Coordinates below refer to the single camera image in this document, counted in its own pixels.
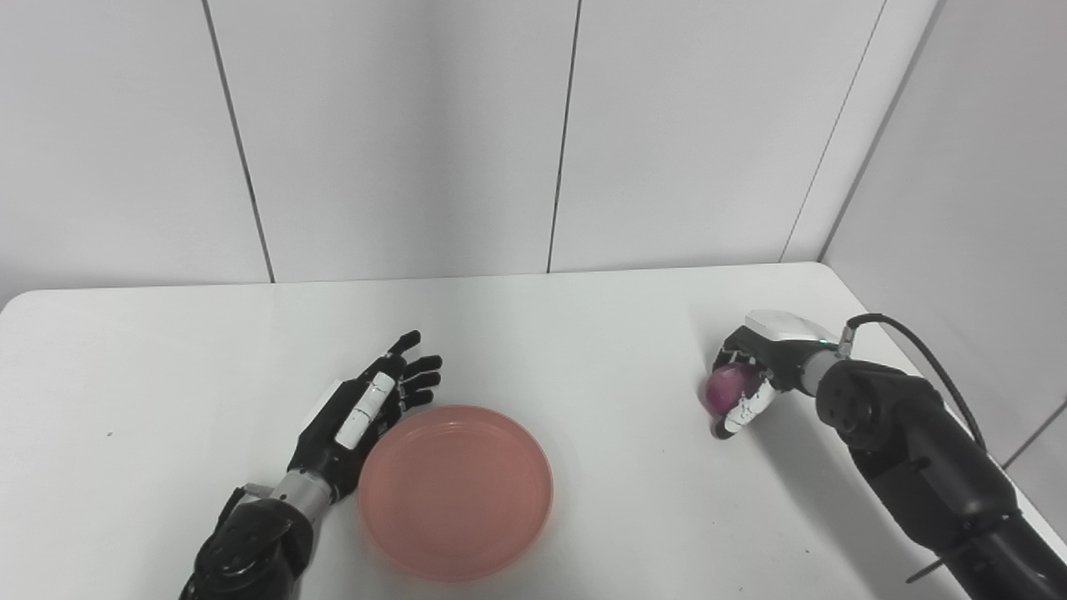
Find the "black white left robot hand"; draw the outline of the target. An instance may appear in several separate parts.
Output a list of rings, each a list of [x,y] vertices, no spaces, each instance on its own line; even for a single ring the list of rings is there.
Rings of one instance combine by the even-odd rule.
[[[289,468],[310,474],[336,503],[354,493],[375,445],[412,408],[429,405],[441,383],[440,356],[407,358],[420,331],[401,335],[355,379],[344,380],[298,436]]]

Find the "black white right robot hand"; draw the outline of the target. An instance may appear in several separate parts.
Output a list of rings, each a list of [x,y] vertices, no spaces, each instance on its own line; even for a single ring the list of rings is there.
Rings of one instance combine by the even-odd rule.
[[[704,384],[713,436],[734,437],[786,392],[813,397],[838,349],[837,335],[819,323],[785,311],[748,312],[724,338]]]

